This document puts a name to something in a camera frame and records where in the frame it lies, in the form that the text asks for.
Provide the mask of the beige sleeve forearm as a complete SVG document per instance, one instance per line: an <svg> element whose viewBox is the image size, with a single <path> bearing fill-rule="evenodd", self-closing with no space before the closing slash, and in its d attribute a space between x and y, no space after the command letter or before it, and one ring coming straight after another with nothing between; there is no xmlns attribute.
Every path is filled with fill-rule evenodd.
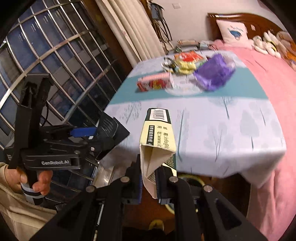
<svg viewBox="0 0 296 241"><path fill-rule="evenodd" d="M57 213L26 201L21 185L27 182L22 169L1 163L1 214L18 240L29 240Z"/></svg>

